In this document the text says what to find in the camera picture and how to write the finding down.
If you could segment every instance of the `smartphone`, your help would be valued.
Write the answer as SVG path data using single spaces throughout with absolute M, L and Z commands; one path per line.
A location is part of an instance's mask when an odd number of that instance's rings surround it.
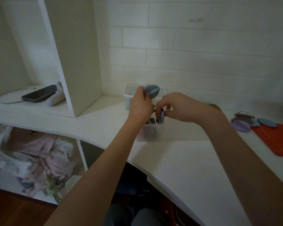
M 32 93 L 26 94 L 21 97 L 24 101 L 30 101 L 30 102 L 40 102 L 47 98 L 49 98 L 51 95 L 55 94 L 57 91 L 56 85 L 51 85 L 44 87 L 42 89 L 39 89 L 37 91 L 34 91 Z

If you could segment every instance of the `white cable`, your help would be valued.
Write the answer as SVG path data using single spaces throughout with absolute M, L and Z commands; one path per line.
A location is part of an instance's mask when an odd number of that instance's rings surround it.
M 17 89 L 17 90 L 9 91 L 9 92 L 7 92 L 7 93 L 1 94 L 0 97 L 2 97 L 2 96 L 5 95 L 5 94 L 12 93 L 12 92 L 15 92 L 15 91 L 18 91 L 18 90 L 24 90 L 24 89 Z M 16 102 L 0 102 L 0 103 L 1 103 L 1 104 L 5 104 L 5 105 L 8 105 L 8 104 L 15 104 L 15 103 L 20 103 L 20 102 L 24 102 L 24 100 L 16 101 Z
M 175 213 L 176 213 L 176 216 L 177 216 L 177 219 L 179 220 L 179 222 L 183 225 L 183 226 L 186 226 L 180 219 L 179 219 L 179 217 L 178 217 L 178 214 L 177 214 L 177 206 L 176 206 L 176 208 L 175 208 Z

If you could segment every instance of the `white brick wall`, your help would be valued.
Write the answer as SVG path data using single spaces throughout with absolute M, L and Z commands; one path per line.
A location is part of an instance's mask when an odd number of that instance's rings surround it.
M 283 113 L 283 0 L 94 0 L 104 94 L 153 83 Z

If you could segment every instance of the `forearm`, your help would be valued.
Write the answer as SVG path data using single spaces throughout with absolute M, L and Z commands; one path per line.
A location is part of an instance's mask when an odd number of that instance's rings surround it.
M 283 182 L 231 127 L 225 116 L 203 123 L 253 225 L 283 225 Z
M 141 128 L 127 120 L 114 140 L 68 193 L 46 226 L 100 225 Z

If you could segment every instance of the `hand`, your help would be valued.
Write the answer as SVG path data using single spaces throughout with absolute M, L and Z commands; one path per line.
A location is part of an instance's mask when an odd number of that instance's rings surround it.
M 182 93 L 170 93 L 162 97 L 156 105 L 156 119 L 160 117 L 161 109 L 166 106 L 165 115 L 167 117 L 184 121 L 194 122 L 201 125 L 209 117 L 224 114 L 203 102 L 197 101 Z
M 136 94 L 130 100 L 130 110 L 128 119 L 130 122 L 137 122 L 139 125 L 144 125 L 153 113 L 153 105 L 149 94 L 144 95 L 144 87 L 137 88 Z

